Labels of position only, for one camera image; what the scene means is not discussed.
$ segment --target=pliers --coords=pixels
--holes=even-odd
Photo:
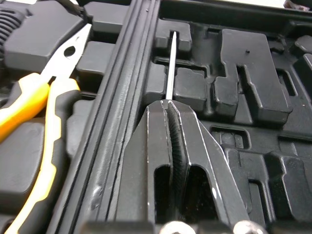
[[[33,118],[46,105],[44,149],[40,172],[22,210],[5,234],[34,234],[48,220],[66,173],[65,126],[70,109],[79,99],[79,87],[69,78],[88,40],[87,24],[62,44],[42,73],[20,79],[0,109],[0,141],[21,123]],[[49,86],[52,77],[55,80]]]

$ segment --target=screwdriver shaft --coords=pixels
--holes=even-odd
[[[170,60],[169,60],[169,71],[167,80],[167,92],[166,99],[172,100],[174,83],[175,83],[175,67],[176,67],[176,32],[174,32],[172,37]]]

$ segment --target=metal screw head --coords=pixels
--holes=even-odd
[[[159,234],[195,234],[193,228],[180,221],[166,223],[159,231]]]
[[[259,224],[249,221],[242,220],[235,224],[233,229],[234,234],[268,234],[267,231]]]

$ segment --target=black rubber grip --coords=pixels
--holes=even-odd
[[[47,228],[69,165],[65,142],[66,122],[72,113],[74,103],[79,99],[80,91],[72,90],[59,95],[55,100],[55,115],[61,120],[61,137],[54,142],[52,156],[52,164],[57,169],[56,175],[47,198],[34,205],[27,219],[19,228],[19,234],[40,234],[44,233]]]

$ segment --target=yellow pliers handle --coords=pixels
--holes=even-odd
[[[50,87],[40,78],[32,73],[14,84],[8,102],[0,109],[0,142],[45,107]]]
[[[44,150],[40,172],[22,210],[5,234],[36,234],[49,221],[69,164],[66,121],[80,89],[74,79],[56,79],[50,88],[45,117]]]

